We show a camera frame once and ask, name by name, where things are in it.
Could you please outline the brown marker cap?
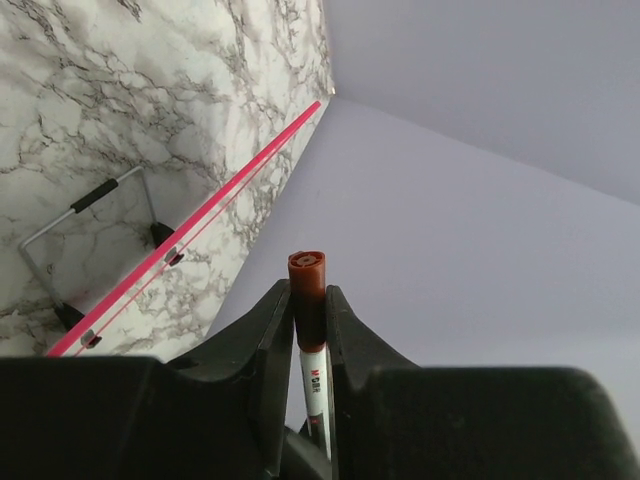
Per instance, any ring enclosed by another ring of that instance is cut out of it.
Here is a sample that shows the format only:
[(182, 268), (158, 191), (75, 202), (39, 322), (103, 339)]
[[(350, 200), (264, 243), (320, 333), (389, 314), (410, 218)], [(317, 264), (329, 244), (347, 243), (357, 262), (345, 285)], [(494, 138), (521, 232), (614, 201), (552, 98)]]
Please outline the brown marker cap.
[(305, 353), (317, 353), (326, 343), (326, 257), (320, 251), (289, 256), (288, 273), (297, 342)]

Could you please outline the pink framed whiteboard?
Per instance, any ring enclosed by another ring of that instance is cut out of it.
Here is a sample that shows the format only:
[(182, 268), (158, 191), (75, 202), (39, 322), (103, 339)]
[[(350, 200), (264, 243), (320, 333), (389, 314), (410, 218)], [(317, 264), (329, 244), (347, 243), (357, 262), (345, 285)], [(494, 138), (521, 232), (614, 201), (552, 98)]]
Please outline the pink framed whiteboard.
[(84, 318), (62, 337), (47, 353), (48, 357), (78, 356), (89, 349), (88, 333), (102, 337), (106, 329), (124, 313), (137, 296), (159, 277), (169, 263), (184, 254), (194, 239), (202, 233), (233, 200), (248, 186), (268, 162), (320, 110), (322, 103), (313, 102), (281, 133), (267, 144), (251, 161), (199, 207), (169, 238), (150, 254), (111, 293), (101, 300)]

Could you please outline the white marker pen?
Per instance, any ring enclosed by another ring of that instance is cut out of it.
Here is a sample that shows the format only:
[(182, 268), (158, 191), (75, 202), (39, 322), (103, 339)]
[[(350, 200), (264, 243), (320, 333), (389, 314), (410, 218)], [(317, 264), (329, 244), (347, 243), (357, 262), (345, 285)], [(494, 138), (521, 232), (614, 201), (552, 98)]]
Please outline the white marker pen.
[(329, 363), (325, 344), (314, 352), (300, 352), (307, 430), (312, 442), (331, 459)]

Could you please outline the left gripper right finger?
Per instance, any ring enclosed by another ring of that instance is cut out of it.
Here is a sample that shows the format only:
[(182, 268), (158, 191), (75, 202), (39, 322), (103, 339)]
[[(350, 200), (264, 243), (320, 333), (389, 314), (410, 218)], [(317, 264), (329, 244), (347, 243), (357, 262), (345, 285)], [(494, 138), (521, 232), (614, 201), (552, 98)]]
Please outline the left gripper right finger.
[(326, 293), (338, 479), (635, 479), (604, 388), (565, 367), (420, 367)]

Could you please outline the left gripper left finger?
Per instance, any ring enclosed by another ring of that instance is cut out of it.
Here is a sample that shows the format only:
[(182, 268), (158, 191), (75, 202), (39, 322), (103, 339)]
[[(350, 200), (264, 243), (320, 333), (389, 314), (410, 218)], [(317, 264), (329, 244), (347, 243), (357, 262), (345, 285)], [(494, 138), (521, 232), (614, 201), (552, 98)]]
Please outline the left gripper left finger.
[(291, 306), (276, 282), (243, 317), (169, 362), (6, 358), (5, 479), (271, 479), (280, 473)]

